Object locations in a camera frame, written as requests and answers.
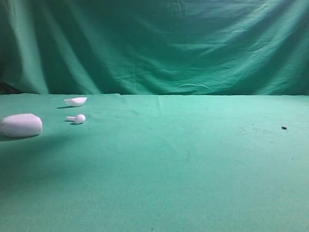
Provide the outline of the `white far bluetooth earbud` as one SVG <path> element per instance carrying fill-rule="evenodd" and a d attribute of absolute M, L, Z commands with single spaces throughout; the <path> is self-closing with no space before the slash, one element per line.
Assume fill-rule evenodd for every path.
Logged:
<path fill-rule="evenodd" d="M 85 123 L 86 117 L 83 114 L 79 114 L 77 116 L 67 116 L 66 120 L 76 125 L 79 125 Z"/>

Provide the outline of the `white earbud case lid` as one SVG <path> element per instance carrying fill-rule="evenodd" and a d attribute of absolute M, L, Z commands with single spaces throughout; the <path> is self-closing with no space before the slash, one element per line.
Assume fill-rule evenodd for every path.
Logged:
<path fill-rule="evenodd" d="M 82 106 L 87 101 L 87 97 L 77 97 L 71 99 L 65 99 L 64 102 L 71 107 Z"/>

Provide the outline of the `white earbud charging case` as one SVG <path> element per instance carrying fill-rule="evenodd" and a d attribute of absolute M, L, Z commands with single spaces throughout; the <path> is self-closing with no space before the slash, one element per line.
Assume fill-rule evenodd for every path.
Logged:
<path fill-rule="evenodd" d="M 0 121 L 0 132 L 7 137 L 22 138 L 42 133 L 42 120 L 34 114 L 17 114 Z"/>

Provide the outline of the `green table cloth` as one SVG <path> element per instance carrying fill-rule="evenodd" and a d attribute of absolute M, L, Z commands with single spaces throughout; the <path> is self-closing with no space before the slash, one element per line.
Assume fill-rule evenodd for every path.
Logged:
<path fill-rule="evenodd" d="M 308 231 L 307 96 L 64 99 L 0 98 L 43 122 L 0 140 L 1 231 Z"/>

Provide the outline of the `green backdrop curtain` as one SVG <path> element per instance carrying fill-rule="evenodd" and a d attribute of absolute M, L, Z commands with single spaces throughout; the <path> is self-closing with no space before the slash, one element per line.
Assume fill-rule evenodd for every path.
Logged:
<path fill-rule="evenodd" d="M 3 0 L 0 90 L 308 95 L 306 0 Z"/>

